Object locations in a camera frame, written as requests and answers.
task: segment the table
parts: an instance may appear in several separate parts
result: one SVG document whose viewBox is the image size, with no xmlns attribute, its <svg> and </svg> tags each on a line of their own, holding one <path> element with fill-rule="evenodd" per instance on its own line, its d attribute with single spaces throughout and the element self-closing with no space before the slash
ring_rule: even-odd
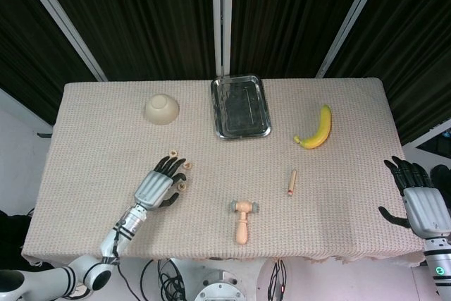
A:
<svg viewBox="0 0 451 301">
<path fill-rule="evenodd" d="M 99 246 L 148 171 L 172 149 L 193 163 L 187 189 L 148 219 L 129 257 L 396 257 L 423 241 L 378 212 L 405 214 L 383 160 L 403 158 L 377 79 L 264 80 L 268 137 L 224 141 L 214 132 L 209 81 L 83 82 L 66 85 L 23 254 L 69 262 Z M 144 105 L 157 93 L 180 104 L 170 125 L 152 125 Z M 317 149 L 310 136 L 323 104 L 333 127 Z M 292 169 L 295 193 L 287 194 Z M 233 199 L 258 202 L 249 241 L 234 241 Z"/>
</svg>

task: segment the hammer head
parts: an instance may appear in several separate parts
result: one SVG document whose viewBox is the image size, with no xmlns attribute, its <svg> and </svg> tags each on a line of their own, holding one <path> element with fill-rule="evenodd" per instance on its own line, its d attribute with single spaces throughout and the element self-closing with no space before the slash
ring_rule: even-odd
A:
<svg viewBox="0 0 451 301">
<path fill-rule="evenodd" d="M 242 211 L 244 213 L 257 213 L 259 211 L 259 204 L 244 200 L 233 200 L 230 207 L 232 208 L 232 211 Z"/>
</svg>

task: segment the white floor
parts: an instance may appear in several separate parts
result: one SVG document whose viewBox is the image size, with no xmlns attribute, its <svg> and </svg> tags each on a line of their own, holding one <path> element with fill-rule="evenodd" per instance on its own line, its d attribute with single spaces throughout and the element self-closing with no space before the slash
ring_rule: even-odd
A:
<svg viewBox="0 0 451 301">
<path fill-rule="evenodd" d="M 0 111 L 0 209 L 9 214 L 26 214 L 36 201 L 40 177 L 50 140 L 39 139 L 30 128 Z M 124 259 L 123 273 L 140 296 L 139 276 L 146 260 Z M 330 259 L 311 264 L 300 258 L 285 261 L 288 283 L 285 300 L 336 301 L 438 301 L 435 286 L 426 267 L 414 269 L 390 262 L 359 260 L 341 264 Z M 266 300 L 271 262 L 261 270 L 257 300 Z M 149 300 L 160 300 L 156 267 L 152 264 L 144 277 Z M 114 272 L 110 283 L 88 300 L 135 300 L 125 283 Z"/>
</svg>

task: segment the wooden handle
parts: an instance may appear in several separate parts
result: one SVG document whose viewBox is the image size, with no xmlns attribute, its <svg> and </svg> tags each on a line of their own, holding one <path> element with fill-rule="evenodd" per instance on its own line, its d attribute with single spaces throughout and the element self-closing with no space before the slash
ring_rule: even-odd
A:
<svg viewBox="0 0 451 301">
<path fill-rule="evenodd" d="M 240 213 L 240 220 L 237 225 L 237 236 L 236 240 L 240 245 L 245 245 L 247 242 L 247 220 L 246 213 Z"/>
</svg>

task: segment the white bowl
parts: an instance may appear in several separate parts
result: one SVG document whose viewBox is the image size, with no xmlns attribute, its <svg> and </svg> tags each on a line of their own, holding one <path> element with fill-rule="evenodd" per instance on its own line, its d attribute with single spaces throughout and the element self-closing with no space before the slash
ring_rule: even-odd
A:
<svg viewBox="0 0 451 301">
<path fill-rule="evenodd" d="M 146 103 L 144 115 L 155 125 L 168 125 L 178 116 L 177 101 L 166 94 L 155 94 Z"/>
</svg>

